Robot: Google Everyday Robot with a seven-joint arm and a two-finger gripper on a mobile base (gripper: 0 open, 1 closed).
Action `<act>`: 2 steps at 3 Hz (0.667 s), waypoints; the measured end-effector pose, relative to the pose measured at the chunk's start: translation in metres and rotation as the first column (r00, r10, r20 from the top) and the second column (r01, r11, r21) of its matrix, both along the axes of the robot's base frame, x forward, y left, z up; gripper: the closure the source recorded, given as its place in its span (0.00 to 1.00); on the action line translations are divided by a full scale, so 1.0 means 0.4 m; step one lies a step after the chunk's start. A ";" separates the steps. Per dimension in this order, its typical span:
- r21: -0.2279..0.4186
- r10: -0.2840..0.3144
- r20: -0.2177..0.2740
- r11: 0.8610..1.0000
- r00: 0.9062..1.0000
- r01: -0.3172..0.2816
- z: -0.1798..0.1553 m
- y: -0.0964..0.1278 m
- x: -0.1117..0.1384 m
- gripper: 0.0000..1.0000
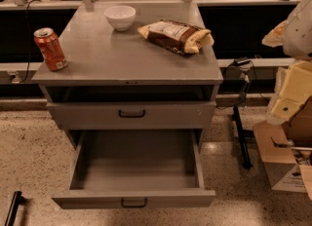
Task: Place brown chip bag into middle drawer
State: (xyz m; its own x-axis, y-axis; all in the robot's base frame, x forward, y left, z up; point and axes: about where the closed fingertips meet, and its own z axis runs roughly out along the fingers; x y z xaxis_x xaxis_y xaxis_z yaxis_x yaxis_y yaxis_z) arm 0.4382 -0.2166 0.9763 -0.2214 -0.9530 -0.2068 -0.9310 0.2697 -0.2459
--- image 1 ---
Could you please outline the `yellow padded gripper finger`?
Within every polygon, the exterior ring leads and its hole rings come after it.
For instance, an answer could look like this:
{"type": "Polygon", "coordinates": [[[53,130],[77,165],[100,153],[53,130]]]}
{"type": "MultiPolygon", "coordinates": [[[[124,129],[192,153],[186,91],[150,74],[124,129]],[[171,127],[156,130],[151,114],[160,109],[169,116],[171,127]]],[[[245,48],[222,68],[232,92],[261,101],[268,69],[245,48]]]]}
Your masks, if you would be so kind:
{"type": "Polygon", "coordinates": [[[288,68],[279,67],[266,121],[272,125],[282,125],[300,110],[311,95],[311,61],[295,60],[288,68]]]}
{"type": "Polygon", "coordinates": [[[284,30],[287,22],[284,20],[276,25],[268,34],[262,39],[262,44],[271,48],[284,45],[284,30]]]}

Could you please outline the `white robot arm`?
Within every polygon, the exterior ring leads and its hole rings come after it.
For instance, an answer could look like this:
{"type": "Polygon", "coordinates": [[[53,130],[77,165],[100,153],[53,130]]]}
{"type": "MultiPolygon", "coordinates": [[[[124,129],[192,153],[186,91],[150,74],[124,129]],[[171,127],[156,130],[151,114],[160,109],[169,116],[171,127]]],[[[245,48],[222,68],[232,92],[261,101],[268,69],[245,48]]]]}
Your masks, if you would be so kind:
{"type": "Polygon", "coordinates": [[[267,122],[281,125],[294,116],[312,95],[312,0],[301,0],[288,18],[262,39],[268,47],[282,46],[294,62],[277,82],[267,122]]]}

